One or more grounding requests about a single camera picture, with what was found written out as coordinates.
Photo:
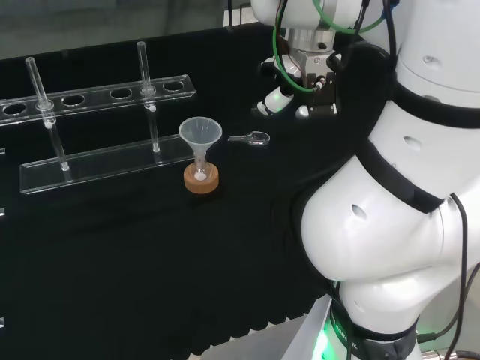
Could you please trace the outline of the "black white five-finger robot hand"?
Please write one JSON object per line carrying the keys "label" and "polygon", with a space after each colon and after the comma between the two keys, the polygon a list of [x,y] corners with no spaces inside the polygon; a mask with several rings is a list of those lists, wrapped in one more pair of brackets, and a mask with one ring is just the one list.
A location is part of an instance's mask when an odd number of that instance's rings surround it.
{"label": "black white five-finger robot hand", "polygon": [[252,113],[272,117],[283,112],[293,102],[297,119],[314,119],[335,116],[340,109],[337,100],[337,79],[341,65],[341,54],[335,51],[304,52],[294,49],[288,55],[281,55],[284,73],[298,86],[310,88],[312,92],[300,91],[293,87],[280,71],[274,56],[260,65],[262,74],[274,76],[276,87],[265,98],[253,105]]}

